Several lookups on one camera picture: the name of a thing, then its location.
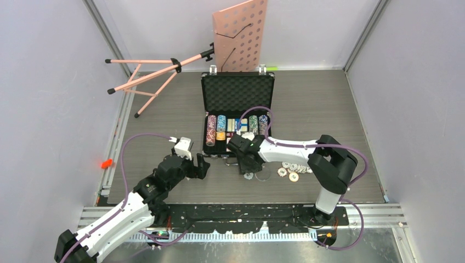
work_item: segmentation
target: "black mounting plate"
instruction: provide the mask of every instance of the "black mounting plate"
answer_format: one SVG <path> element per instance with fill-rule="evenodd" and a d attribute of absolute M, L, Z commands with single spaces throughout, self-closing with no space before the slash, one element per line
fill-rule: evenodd
<path fill-rule="evenodd" d="M 304 204 L 169 204 L 174 232 L 189 229 L 193 233 L 256 233 L 264 222 L 269 233 L 305 233 L 306 226 L 320 227 L 312 222 L 313 205 Z M 345 207 L 336 207 L 334 217 L 339 226 L 349 225 Z"/>

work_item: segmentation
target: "poker chip case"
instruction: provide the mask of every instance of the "poker chip case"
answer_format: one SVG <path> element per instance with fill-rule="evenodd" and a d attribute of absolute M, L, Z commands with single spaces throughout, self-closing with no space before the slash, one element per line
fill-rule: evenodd
<path fill-rule="evenodd" d="M 232 152 L 226 150 L 226 140 L 216 140 L 214 146 L 207 146 L 207 118 L 209 115 L 225 115 L 227 119 L 239 119 L 251 107 L 271 108 L 275 75 L 272 72 L 204 72 L 201 82 L 206 113 L 203 126 L 203 155 L 235 157 Z M 244 118 L 267 114 L 266 110 L 252 110 Z"/>

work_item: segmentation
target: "aluminum frame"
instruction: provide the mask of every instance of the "aluminum frame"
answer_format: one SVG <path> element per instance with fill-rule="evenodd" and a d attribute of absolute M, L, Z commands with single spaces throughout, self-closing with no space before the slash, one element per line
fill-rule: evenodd
<path fill-rule="evenodd" d="M 89 14 L 92 16 L 92 19 L 94 20 L 95 24 L 99 28 L 100 33 L 102 34 L 103 38 L 105 39 L 108 47 L 110 48 L 115 58 L 124 59 L 123 54 L 121 53 L 118 45 L 116 44 L 115 39 L 111 35 L 111 32 L 108 29 L 105 21 L 103 20 L 103 17 L 99 12 L 99 9 L 95 5 L 94 0 L 82 0 L 82 2 L 87 7 Z M 124 73 L 126 74 L 128 78 L 131 76 L 132 73 L 128 65 L 121 64 L 121 69 L 124 71 Z"/>
<path fill-rule="evenodd" d="M 371 14 L 370 19 L 368 20 L 367 25 L 365 26 L 365 29 L 362 31 L 362 34 L 360 35 L 359 40 L 357 41 L 357 44 L 355 44 L 355 47 L 352 50 L 352 53 L 350 53 L 347 63 L 345 63 L 345 66 L 343 68 L 344 72 L 348 72 L 350 70 L 350 67 L 354 63 L 357 56 L 359 55 L 361 48 L 363 47 L 363 45 L 365 44 L 365 41 L 370 36 L 373 28 L 376 26 L 377 21 L 383 14 L 383 11 L 385 7 L 387 6 L 387 4 L 389 3 L 389 1 L 390 0 L 379 0 L 373 13 Z"/>
<path fill-rule="evenodd" d="M 304 205 L 305 207 L 313 206 L 313 204 Z M 341 204 L 347 210 L 349 219 L 348 226 L 339 226 L 338 228 L 357 229 L 360 227 L 360 217 L 357 210 L 350 204 Z M 399 204 L 357 204 L 364 216 L 365 228 L 391 228 L 393 231 L 396 244 L 401 254 L 403 262 L 417 263 L 418 257 L 414 253 L 413 245 L 411 244 L 410 229 L 405 220 L 404 213 Z M 112 207 L 84 207 L 78 228 L 81 229 L 92 224 L 96 219 L 103 216 L 110 211 Z M 146 228 L 147 231 L 160 231 L 164 228 Z M 268 233 L 266 224 L 263 225 L 262 230 L 255 234 L 218 234 L 216 232 L 210 234 L 188 233 L 181 242 L 286 242 L 286 241 L 312 241 L 315 237 L 313 230 L 309 233 L 299 234 L 276 234 L 271 235 Z M 177 237 L 177 233 L 173 233 L 170 240 Z M 128 242 L 147 242 L 148 239 L 141 234 L 134 234 L 129 238 Z"/>

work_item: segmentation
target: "white poker chip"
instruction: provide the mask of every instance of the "white poker chip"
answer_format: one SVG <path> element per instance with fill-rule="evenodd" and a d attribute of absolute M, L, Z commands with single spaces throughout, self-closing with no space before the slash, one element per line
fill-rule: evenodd
<path fill-rule="evenodd" d="M 244 178 L 247 179 L 247 180 L 251 180 L 253 178 L 253 173 L 244 174 Z"/>
<path fill-rule="evenodd" d="M 297 174 L 296 172 L 289 173 L 289 180 L 291 182 L 297 182 L 299 180 L 299 174 Z"/>
<path fill-rule="evenodd" d="M 284 177 L 284 176 L 287 175 L 287 171 L 286 171 L 285 168 L 279 168 L 279 169 L 277 170 L 277 174 L 279 174 L 280 177 Z"/>
<path fill-rule="evenodd" d="M 298 168 L 298 165 L 296 165 L 295 163 L 291 164 L 291 166 L 289 167 L 291 171 L 296 171 L 297 168 Z"/>

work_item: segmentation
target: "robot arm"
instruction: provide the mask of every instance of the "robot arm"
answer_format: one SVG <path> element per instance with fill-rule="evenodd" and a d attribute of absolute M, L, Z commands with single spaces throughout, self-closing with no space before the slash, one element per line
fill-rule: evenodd
<path fill-rule="evenodd" d="M 347 150 L 340 148 L 305 148 L 311 144 L 340 144 L 329 135 L 322 135 L 312 141 L 284 141 L 249 134 L 234 134 L 227 147 L 237 156 L 242 173 L 256 173 L 265 162 L 290 162 L 310 167 L 322 186 L 314 207 L 314 218 L 323 225 L 331 219 L 332 213 L 347 191 L 357 167 L 357 159 Z M 279 144 L 301 145 L 285 147 Z"/>
<path fill-rule="evenodd" d="M 121 209 L 123 205 L 121 202 L 96 222 L 77 231 L 74 235 L 70 230 L 62 233 L 56 245 L 55 261 L 60 262 L 71 246 L 107 220 L 109 221 L 105 225 L 90 234 L 74 249 L 66 259 L 66 263 L 100 263 L 116 247 L 139 230 L 152 225 L 165 224 L 169 217 L 169 208 L 163 200 L 168 197 L 169 191 L 185 177 L 205 178 L 210 167 L 210 164 L 203 159 L 203 155 L 199 153 L 197 154 L 197 166 L 194 166 L 190 153 L 191 147 L 190 139 L 181 138 L 172 148 L 172 154 L 166 156 L 153 173 L 142 179 L 129 193 L 124 209 Z M 110 220 L 110 217 L 118 210 L 120 212 Z"/>

